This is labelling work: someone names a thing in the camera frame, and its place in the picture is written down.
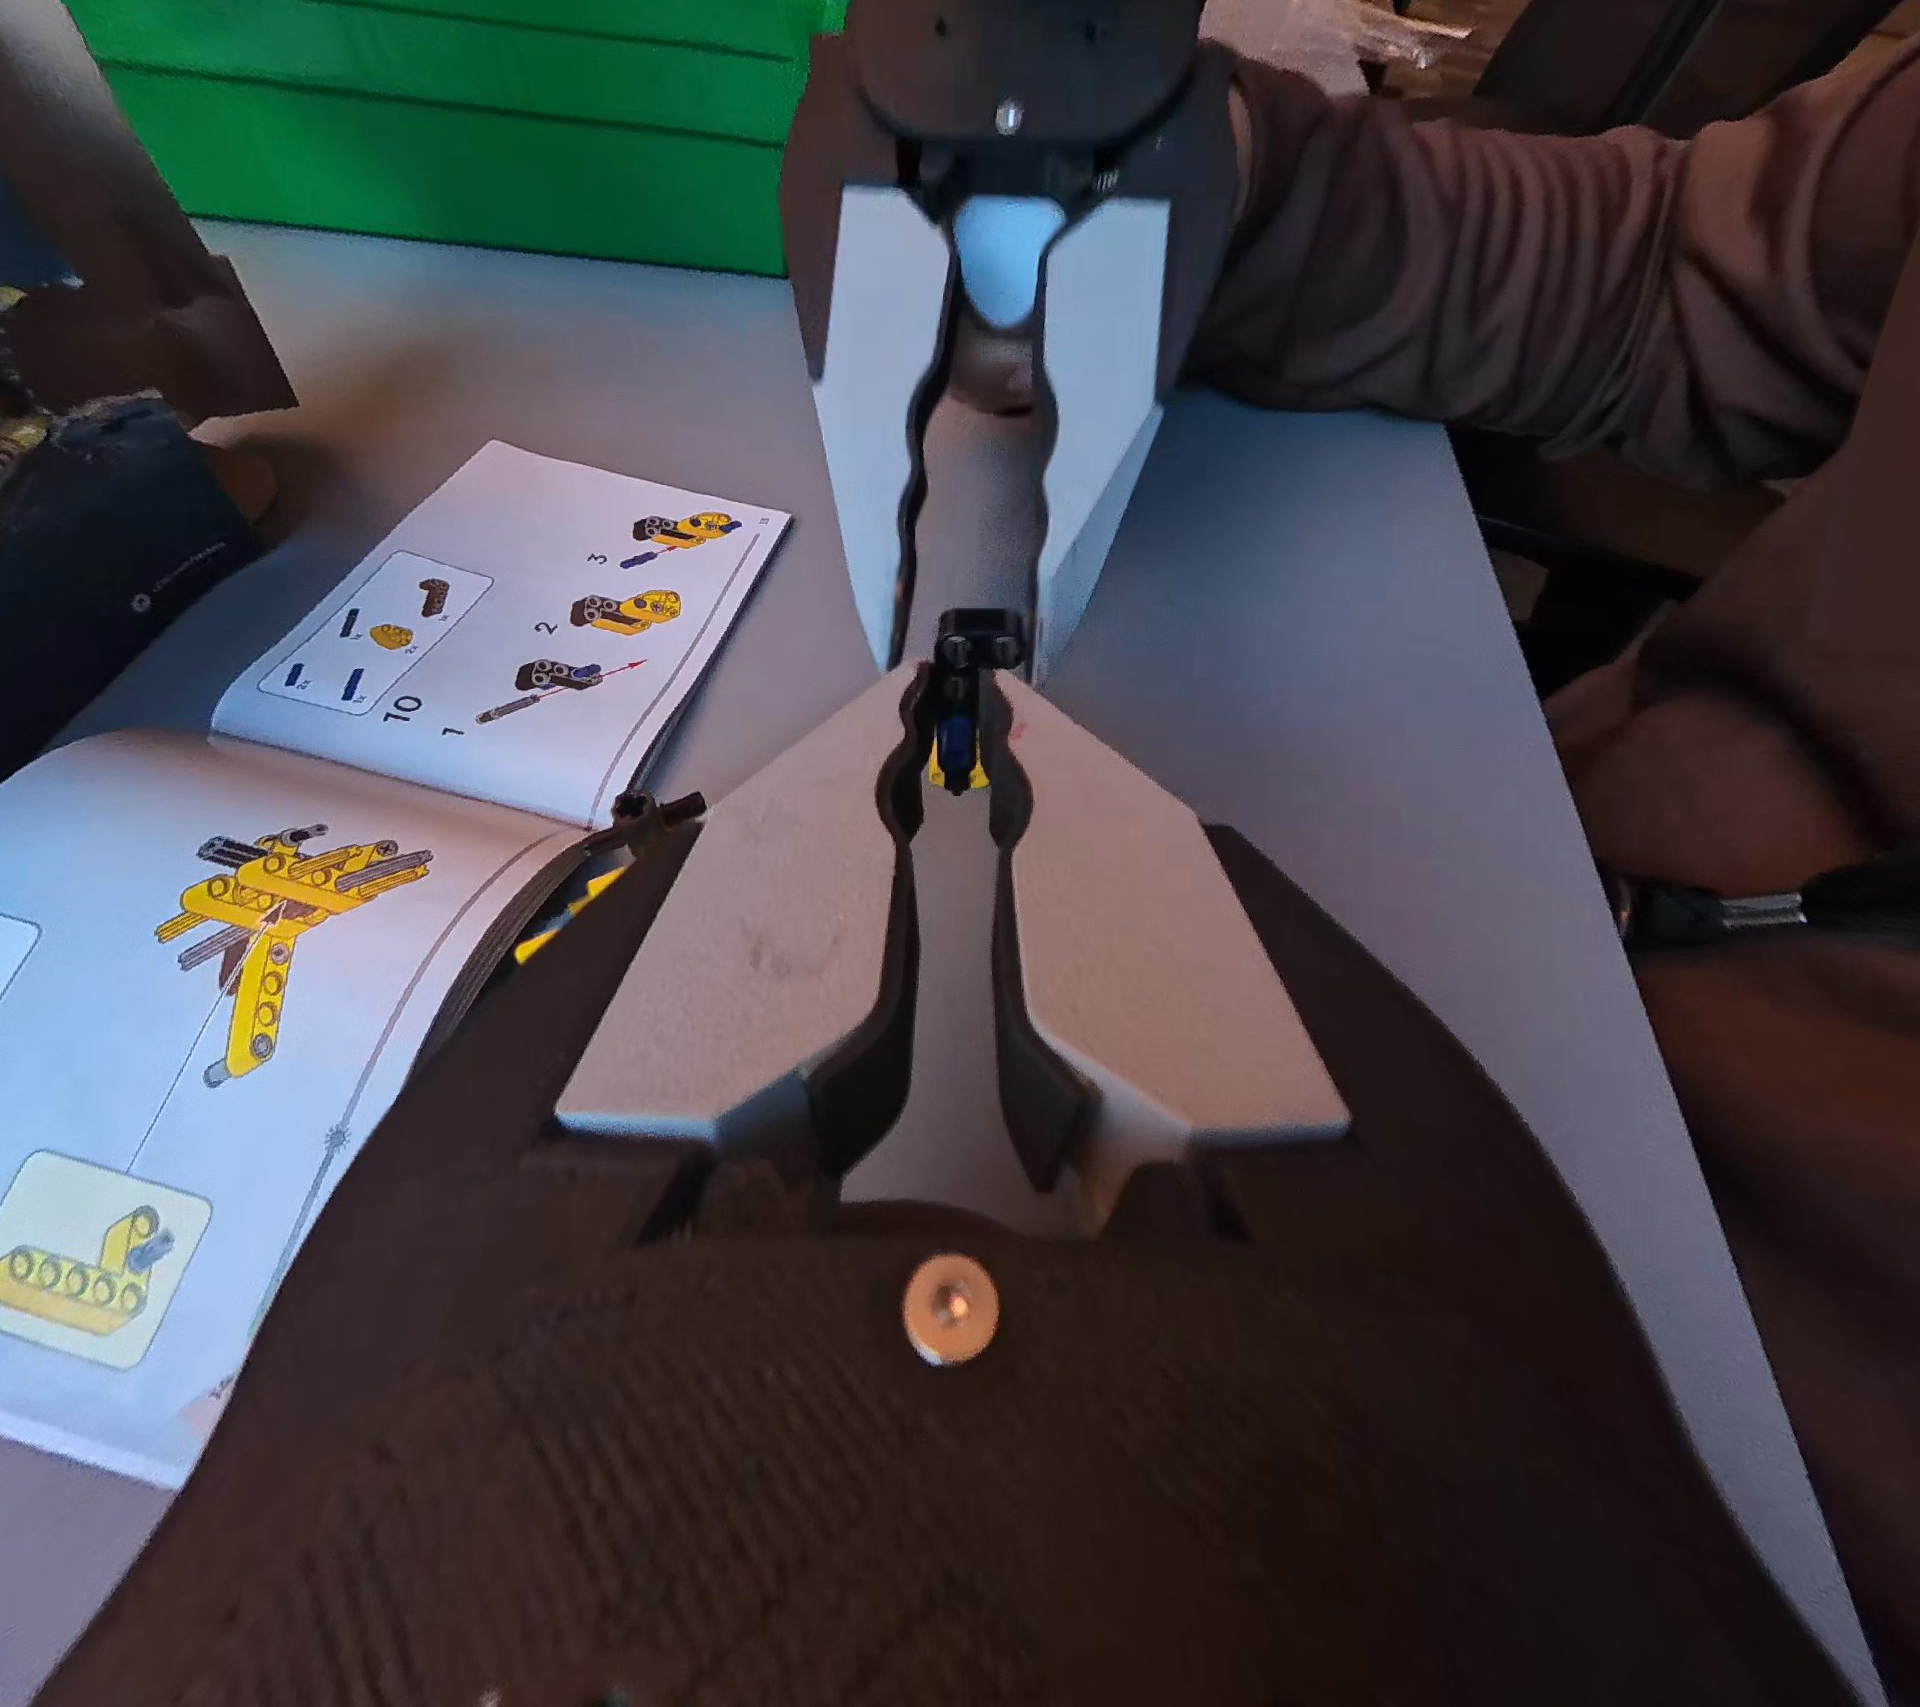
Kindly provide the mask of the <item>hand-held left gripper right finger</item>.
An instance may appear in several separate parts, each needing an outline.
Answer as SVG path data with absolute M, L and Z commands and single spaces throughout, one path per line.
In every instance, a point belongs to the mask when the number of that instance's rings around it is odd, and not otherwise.
M 1026 684 L 981 690 L 999 1094 L 1028 1180 L 1336 1142 L 1338 1094 L 1196 812 Z

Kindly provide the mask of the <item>yellow toy brick assembly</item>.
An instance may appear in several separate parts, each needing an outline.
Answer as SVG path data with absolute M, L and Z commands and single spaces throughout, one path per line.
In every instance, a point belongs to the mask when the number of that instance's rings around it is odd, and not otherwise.
M 708 810 L 703 794 L 660 802 L 654 794 L 633 790 L 613 808 L 613 826 L 595 830 L 582 844 L 580 870 L 556 896 L 556 904 L 528 926 L 512 948 L 512 964 L 523 966 L 561 932 L 571 928 L 597 900 L 601 900 L 642 852 L 666 830 L 700 824 Z

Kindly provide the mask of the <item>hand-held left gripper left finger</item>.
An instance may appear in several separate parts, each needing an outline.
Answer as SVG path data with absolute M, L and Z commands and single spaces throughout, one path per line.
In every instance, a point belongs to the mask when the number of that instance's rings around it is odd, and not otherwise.
M 708 812 L 558 1098 L 567 1134 L 845 1176 L 892 1130 L 922 708 L 900 666 Z

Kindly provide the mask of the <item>person's right forearm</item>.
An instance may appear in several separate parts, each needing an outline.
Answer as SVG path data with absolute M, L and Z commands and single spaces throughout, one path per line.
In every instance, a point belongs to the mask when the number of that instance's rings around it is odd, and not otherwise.
M 1919 52 L 1677 140 L 1421 122 L 1239 62 L 1240 206 L 1185 378 L 1616 452 L 1700 492 L 1851 432 L 1919 210 Z

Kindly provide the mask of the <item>person's right hand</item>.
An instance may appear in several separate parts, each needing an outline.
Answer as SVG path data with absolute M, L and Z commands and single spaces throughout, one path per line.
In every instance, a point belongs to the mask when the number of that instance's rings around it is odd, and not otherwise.
M 996 420 L 1026 420 L 1038 408 L 1038 336 L 1033 328 L 991 328 L 972 310 L 959 316 L 948 394 Z

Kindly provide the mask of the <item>black chair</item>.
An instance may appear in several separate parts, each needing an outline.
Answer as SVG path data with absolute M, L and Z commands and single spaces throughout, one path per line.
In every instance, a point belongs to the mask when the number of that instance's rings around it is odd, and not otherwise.
M 1487 430 L 1449 440 L 1540 698 L 1637 646 L 1787 500 L 1772 486 L 1692 492 L 1610 452 L 1552 462 Z

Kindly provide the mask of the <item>person's brown clothing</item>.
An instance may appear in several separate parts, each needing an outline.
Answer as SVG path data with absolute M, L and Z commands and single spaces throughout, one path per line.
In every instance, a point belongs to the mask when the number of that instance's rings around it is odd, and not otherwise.
M 1720 898 L 1916 854 L 1916 424 L 1872 424 L 1548 704 L 1601 866 Z M 1916 1701 L 1916 934 L 1635 962 L 1849 1583 Z

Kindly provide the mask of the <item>open instruction booklet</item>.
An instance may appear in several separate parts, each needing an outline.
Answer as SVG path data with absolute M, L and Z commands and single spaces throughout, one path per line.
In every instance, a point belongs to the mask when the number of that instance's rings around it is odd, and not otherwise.
M 205 736 L 92 736 L 4 784 L 7 1440 L 192 1473 L 351 1160 L 791 524 L 495 442 Z

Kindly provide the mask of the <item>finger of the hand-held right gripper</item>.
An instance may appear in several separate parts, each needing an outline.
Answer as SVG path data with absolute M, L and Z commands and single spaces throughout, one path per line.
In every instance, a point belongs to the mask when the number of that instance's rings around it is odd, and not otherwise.
M 1038 386 L 1050 404 L 1030 678 L 1059 666 L 1155 446 L 1171 208 L 1109 200 L 1043 258 Z
M 948 386 L 956 254 L 898 186 L 848 184 L 839 206 L 813 398 L 855 610 L 889 672 L 905 650 L 927 426 Z

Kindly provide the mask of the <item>black toy beam with blue pin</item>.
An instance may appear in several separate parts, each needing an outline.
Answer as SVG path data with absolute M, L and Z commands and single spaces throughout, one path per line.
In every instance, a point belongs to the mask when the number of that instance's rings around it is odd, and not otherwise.
M 1009 610 L 948 610 L 938 618 L 931 654 L 932 746 L 965 776 L 981 750 L 983 682 L 995 670 L 1028 660 L 1024 618 Z

